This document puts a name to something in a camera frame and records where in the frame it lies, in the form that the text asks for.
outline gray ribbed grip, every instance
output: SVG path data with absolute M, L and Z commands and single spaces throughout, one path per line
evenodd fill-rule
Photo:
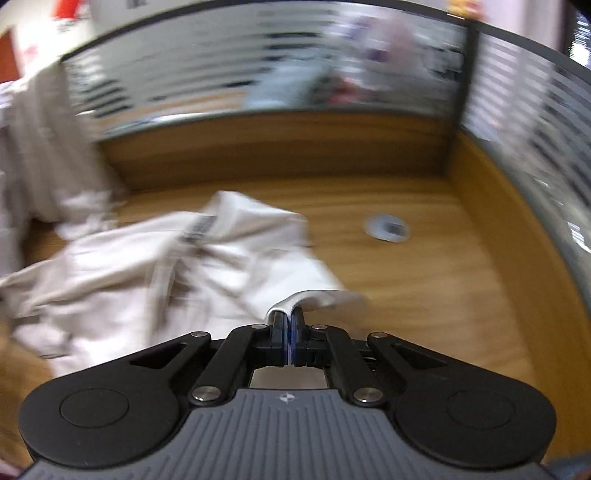
M 534 464 L 496 473 L 442 465 L 409 447 L 383 412 L 349 405 L 336 390 L 239 390 L 230 403 L 193 410 L 171 442 L 135 463 L 93 472 L 40 461 L 22 478 L 548 480 L 551 476 Z

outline circular cap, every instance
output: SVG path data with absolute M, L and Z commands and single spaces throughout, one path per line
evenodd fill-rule
M 556 425 L 552 405 L 535 388 L 476 368 L 461 377 L 413 379 L 395 420 L 423 452 L 476 469 L 539 461 Z
M 222 395 L 222 391 L 218 387 L 205 385 L 203 387 L 195 388 L 192 395 L 193 398 L 198 401 L 212 401 L 217 400 Z
M 363 387 L 353 392 L 353 398 L 362 403 L 373 403 L 382 399 L 384 394 L 377 388 Z
M 125 395 L 108 388 L 88 388 L 67 397 L 61 416 L 77 427 L 95 429 L 115 423 L 129 410 Z
M 365 232 L 378 240 L 394 243 L 405 242 L 410 237 L 408 225 L 404 220 L 385 213 L 370 217 L 365 223 Z
M 509 423 L 515 414 L 515 407 L 503 395 L 484 390 L 468 390 L 449 397 L 447 413 L 465 427 L 490 430 Z

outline glass partition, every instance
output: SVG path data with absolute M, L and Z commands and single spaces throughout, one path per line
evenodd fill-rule
M 409 2 L 205 2 L 66 55 L 99 138 L 203 115 L 380 109 L 451 116 L 465 22 Z

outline screw head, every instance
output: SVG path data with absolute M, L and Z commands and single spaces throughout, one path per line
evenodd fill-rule
M 197 401 L 212 401 L 217 400 L 222 395 L 222 391 L 218 387 L 204 385 L 203 387 L 195 388 L 191 394 Z
M 353 398 L 362 403 L 373 403 L 382 399 L 384 394 L 374 387 L 358 388 L 353 392 Z

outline white cloth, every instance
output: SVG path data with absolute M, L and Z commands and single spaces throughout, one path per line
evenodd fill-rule
M 0 170 L 0 275 L 12 273 L 22 266 L 19 235 L 6 205 L 6 190 L 6 174 Z
M 206 216 L 215 221 L 202 241 L 185 241 Z M 194 330 L 225 338 L 264 321 L 295 293 L 343 290 L 307 246 L 301 215 L 218 192 L 202 213 L 171 213 L 74 241 L 1 279 L 0 292 L 11 316 L 29 317 L 17 340 L 56 357 L 50 365 L 63 375 Z M 343 295 L 339 303 L 361 300 Z
M 112 204 L 124 188 L 76 118 L 63 65 L 12 89 L 7 117 L 31 213 L 60 222 L 57 232 L 66 240 L 113 228 Z
M 0 276 L 22 268 L 20 242 L 30 219 L 18 155 L 5 118 L 12 98 L 7 91 L 7 84 L 0 85 Z

